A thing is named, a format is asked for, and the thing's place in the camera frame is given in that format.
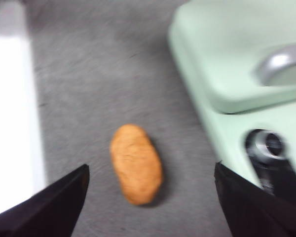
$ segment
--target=gray carpet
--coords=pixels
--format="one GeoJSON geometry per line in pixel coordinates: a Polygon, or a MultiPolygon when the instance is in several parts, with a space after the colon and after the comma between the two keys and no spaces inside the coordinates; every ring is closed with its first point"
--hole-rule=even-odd
{"type": "Polygon", "coordinates": [[[184,0],[29,2],[48,182],[79,165],[91,181],[74,237],[229,237],[215,156],[168,50],[184,0]],[[166,182],[155,202],[121,195],[109,143],[125,123],[147,130],[166,182]]]}

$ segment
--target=black plastic claw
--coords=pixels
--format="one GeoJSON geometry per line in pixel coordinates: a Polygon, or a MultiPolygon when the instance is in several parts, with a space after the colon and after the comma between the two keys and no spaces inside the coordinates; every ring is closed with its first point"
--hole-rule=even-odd
{"type": "Polygon", "coordinates": [[[0,214],[0,237],[70,237],[84,204],[89,166],[83,165],[0,214]]]}

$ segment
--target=metal handle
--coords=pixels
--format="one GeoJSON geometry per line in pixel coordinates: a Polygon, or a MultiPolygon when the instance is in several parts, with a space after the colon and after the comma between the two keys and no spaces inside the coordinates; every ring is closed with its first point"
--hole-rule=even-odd
{"type": "Polygon", "coordinates": [[[292,66],[296,66],[296,44],[286,46],[267,56],[255,69],[255,74],[263,85],[270,86],[278,72],[292,66]]]}

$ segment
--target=black circular opening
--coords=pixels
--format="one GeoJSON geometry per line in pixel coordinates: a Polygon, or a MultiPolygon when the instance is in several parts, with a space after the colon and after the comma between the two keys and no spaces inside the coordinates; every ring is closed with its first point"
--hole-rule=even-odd
{"type": "Polygon", "coordinates": [[[283,152],[284,144],[274,133],[270,133],[267,135],[265,139],[265,144],[269,152],[271,152],[271,154],[274,156],[279,156],[283,152]]]}

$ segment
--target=light green plastic casing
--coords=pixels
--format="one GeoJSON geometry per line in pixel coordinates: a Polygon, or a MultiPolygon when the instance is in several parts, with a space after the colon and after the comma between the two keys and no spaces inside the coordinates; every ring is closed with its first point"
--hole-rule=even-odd
{"type": "Polygon", "coordinates": [[[192,0],[169,29],[169,45],[218,160],[260,187],[245,152],[253,129],[278,132],[296,171],[296,66],[263,86],[255,67],[296,43],[296,0],[192,0]]]}

